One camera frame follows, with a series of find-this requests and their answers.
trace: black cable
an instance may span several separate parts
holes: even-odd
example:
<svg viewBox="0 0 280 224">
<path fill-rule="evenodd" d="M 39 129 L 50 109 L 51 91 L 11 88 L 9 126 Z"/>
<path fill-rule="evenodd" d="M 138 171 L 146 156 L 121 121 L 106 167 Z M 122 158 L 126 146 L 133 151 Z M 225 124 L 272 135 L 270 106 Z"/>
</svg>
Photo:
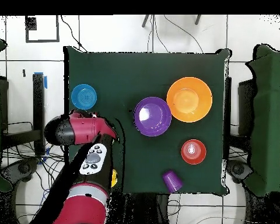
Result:
<svg viewBox="0 0 280 224">
<path fill-rule="evenodd" d="M 230 157 L 228 157 L 228 158 L 242 157 L 245 161 L 247 161 L 247 159 L 243 157 L 243 156 L 245 156 L 245 155 L 248 155 L 248 154 L 230 156 Z"/>
<path fill-rule="evenodd" d="M 51 166 L 50 166 L 50 168 L 54 171 L 54 172 L 56 172 L 56 173 L 60 173 L 60 171 L 57 171 L 57 170 L 55 170 L 55 169 L 53 169 Z"/>
<path fill-rule="evenodd" d="M 178 210 L 177 210 L 177 212 L 175 212 L 175 213 L 173 213 L 173 214 L 168 214 L 168 216 L 173 216 L 173 215 L 175 215 L 175 214 L 177 214 L 179 211 L 180 211 L 180 208 L 181 208 L 181 206 L 180 206 L 180 202 L 178 201 L 178 200 L 175 200 L 175 199 L 173 199 L 173 200 L 169 200 L 168 201 L 168 204 L 169 204 L 169 202 L 172 202 L 172 201 L 176 201 L 177 203 L 178 203 Z"/>
<path fill-rule="evenodd" d="M 72 33 L 72 28 L 70 27 L 70 25 L 69 25 L 67 22 L 65 22 L 65 21 L 63 20 L 62 15 L 61 15 L 60 17 L 61 17 L 61 20 L 69 27 L 73 39 L 78 43 L 79 46 L 81 46 L 81 47 L 87 52 L 87 50 L 83 47 L 83 45 L 74 37 L 74 35 L 73 35 L 73 33 Z"/>
<path fill-rule="evenodd" d="M 162 42 L 162 41 L 161 41 L 161 39 L 159 38 L 157 28 L 156 28 L 156 35 L 157 35 L 157 37 L 158 37 L 159 41 L 161 42 L 161 44 L 163 45 L 163 47 L 164 47 L 164 48 L 166 49 L 166 51 L 168 52 L 168 50 L 167 50 L 166 46 L 163 44 L 163 42 Z"/>
<path fill-rule="evenodd" d="M 18 149 L 18 146 L 16 146 L 16 150 L 17 150 L 17 152 L 18 152 L 18 154 L 19 154 L 19 156 L 21 157 L 21 158 L 24 158 L 24 159 L 26 159 L 27 157 L 29 157 L 29 156 L 26 156 L 26 155 L 21 155 L 20 154 L 20 152 L 19 152 L 19 149 Z"/>
<path fill-rule="evenodd" d="M 42 181 L 42 179 L 41 179 L 39 173 L 38 173 L 37 171 L 35 171 L 35 172 L 36 172 L 36 174 L 37 174 L 37 175 L 39 176 L 39 178 L 40 178 L 40 186 L 41 186 L 42 189 L 45 191 L 46 189 L 43 187 L 43 181 Z"/>
<path fill-rule="evenodd" d="M 49 167 L 49 170 L 48 170 L 48 181 L 49 181 L 49 174 L 50 174 L 50 170 L 51 170 L 51 168 L 53 167 L 53 165 L 55 164 L 56 162 L 53 162 L 52 163 L 52 165 Z M 54 171 L 52 171 L 52 173 L 50 174 L 51 175 L 51 186 L 53 185 L 53 181 L 52 181 L 52 178 L 54 178 L 54 176 L 53 176 L 53 172 Z"/>
<path fill-rule="evenodd" d="M 201 50 L 202 53 L 203 53 L 203 50 L 202 50 L 201 46 L 199 45 L 198 41 L 196 40 L 196 38 L 195 38 L 192 34 L 188 33 L 187 31 L 185 31 L 184 29 L 182 29 L 180 26 L 178 26 L 178 25 L 176 25 L 175 23 L 173 23 L 173 22 L 172 22 L 171 20 L 169 20 L 165 15 L 164 15 L 164 17 L 165 17 L 166 20 L 168 20 L 169 22 L 171 22 L 173 25 L 177 26 L 177 27 L 180 28 L 182 31 L 184 31 L 184 32 L 186 32 L 187 34 L 189 34 L 189 35 L 196 41 L 196 43 L 198 44 L 200 50 Z"/>
<path fill-rule="evenodd" d="M 11 124 L 25 124 L 25 123 L 29 123 L 29 124 L 31 125 L 31 130 L 33 130 L 33 125 L 32 125 L 32 123 L 31 123 L 31 122 L 28 122 L 28 121 L 9 123 L 8 125 L 11 125 Z"/>
<path fill-rule="evenodd" d="M 34 216 L 35 214 L 27 214 L 27 215 L 22 215 L 22 216 L 19 216 L 17 219 L 19 220 L 21 217 L 23 216 Z"/>
<path fill-rule="evenodd" d="M 48 172 L 48 170 L 46 169 L 46 167 L 44 166 L 44 164 L 46 164 L 48 166 L 48 164 L 46 162 L 44 162 L 43 160 L 41 161 L 41 164 L 43 165 L 44 167 L 44 170 L 51 176 L 51 178 L 53 178 L 53 180 L 55 181 L 55 178 Z"/>
<path fill-rule="evenodd" d="M 152 26 L 152 15 L 150 17 L 150 23 L 151 23 L 151 26 Z M 152 30 L 150 31 L 149 35 L 148 35 L 148 41 L 147 41 L 147 53 L 148 53 L 148 44 L 149 44 L 149 38 L 151 37 L 151 33 L 152 33 Z"/>
</svg>

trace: white tiled floor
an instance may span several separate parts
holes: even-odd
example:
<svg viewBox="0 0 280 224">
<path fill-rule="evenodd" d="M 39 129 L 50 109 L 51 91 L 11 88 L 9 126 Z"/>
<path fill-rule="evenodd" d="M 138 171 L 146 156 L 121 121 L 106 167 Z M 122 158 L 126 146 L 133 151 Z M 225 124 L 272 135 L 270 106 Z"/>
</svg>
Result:
<svg viewBox="0 0 280 224">
<path fill-rule="evenodd" d="M 152 51 L 151 24 L 141 27 L 145 15 L 114 16 L 63 16 L 71 26 L 73 35 L 88 51 Z M 252 59 L 253 48 L 257 44 L 267 43 L 280 50 L 280 22 L 274 16 L 260 15 L 202 15 L 195 25 L 197 15 L 166 15 L 166 17 L 191 33 L 199 42 L 203 52 L 214 53 L 218 49 L 232 50 L 229 76 L 232 77 L 232 115 L 231 123 L 239 123 L 237 86 L 239 82 L 252 78 L 244 64 Z M 72 38 L 68 26 L 59 16 L 59 43 L 26 43 L 25 17 L 0 16 L 0 39 L 8 44 L 6 51 L 0 52 L 0 74 L 9 80 L 9 122 L 31 121 L 32 113 L 32 73 L 43 72 L 48 78 L 48 89 L 45 89 L 45 123 L 63 113 L 63 46 L 78 47 Z M 48 27 L 47 34 L 40 30 L 29 31 L 32 36 L 46 38 L 53 35 L 54 17 L 37 17 L 39 26 Z M 165 19 L 156 15 L 157 34 L 154 35 L 154 52 L 165 53 L 163 44 L 170 52 L 201 53 L 195 40 L 187 33 Z M 14 125 L 13 131 L 28 130 L 29 125 Z M 231 126 L 231 132 L 237 133 L 237 126 Z M 43 185 L 48 187 L 46 172 L 40 166 L 37 171 L 43 178 Z M 245 214 L 245 197 L 241 185 L 232 182 L 226 175 L 226 185 L 230 194 L 222 197 L 212 194 L 172 194 L 170 199 L 180 200 L 180 211 L 170 215 L 170 224 L 243 224 Z M 16 198 L 17 215 L 34 214 L 43 197 L 40 179 L 36 174 L 28 183 L 19 185 Z M 169 214 L 177 212 L 178 203 L 171 201 Z M 20 218 L 27 224 L 32 216 Z"/>
</svg>

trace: orange bowl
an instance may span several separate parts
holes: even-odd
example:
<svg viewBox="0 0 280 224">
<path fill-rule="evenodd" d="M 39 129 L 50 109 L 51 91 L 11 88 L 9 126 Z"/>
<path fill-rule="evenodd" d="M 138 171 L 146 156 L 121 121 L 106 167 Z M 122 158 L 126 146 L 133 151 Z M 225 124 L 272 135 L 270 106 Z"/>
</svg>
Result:
<svg viewBox="0 0 280 224">
<path fill-rule="evenodd" d="M 174 118 L 191 123 L 208 114 L 212 107 L 212 92 L 204 81 L 185 77 L 171 85 L 166 100 Z"/>
</svg>

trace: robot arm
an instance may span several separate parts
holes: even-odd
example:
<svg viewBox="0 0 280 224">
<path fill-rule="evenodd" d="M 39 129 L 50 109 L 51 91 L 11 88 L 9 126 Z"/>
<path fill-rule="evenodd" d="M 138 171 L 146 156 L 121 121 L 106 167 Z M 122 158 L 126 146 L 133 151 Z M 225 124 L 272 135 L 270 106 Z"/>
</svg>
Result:
<svg viewBox="0 0 280 224">
<path fill-rule="evenodd" d="M 106 202 L 110 198 L 115 131 L 103 118 L 74 111 L 69 119 L 55 118 L 49 122 L 45 136 L 56 145 L 84 145 L 61 170 L 30 224 L 104 224 Z"/>
</svg>

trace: blue tape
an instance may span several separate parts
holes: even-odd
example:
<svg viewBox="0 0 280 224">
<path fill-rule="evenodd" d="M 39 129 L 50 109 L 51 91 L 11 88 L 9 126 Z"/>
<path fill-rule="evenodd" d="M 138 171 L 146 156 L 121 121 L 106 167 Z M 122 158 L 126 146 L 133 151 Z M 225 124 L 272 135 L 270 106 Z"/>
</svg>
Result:
<svg viewBox="0 0 280 224">
<path fill-rule="evenodd" d="M 44 87 L 48 88 L 47 76 L 44 77 Z"/>
<path fill-rule="evenodd" d="M 42 157 L 42 160 L 45 162 L 45 161 L 47 160 L 47 157 L 43 156 L 43 157 Z"/>
</svg>

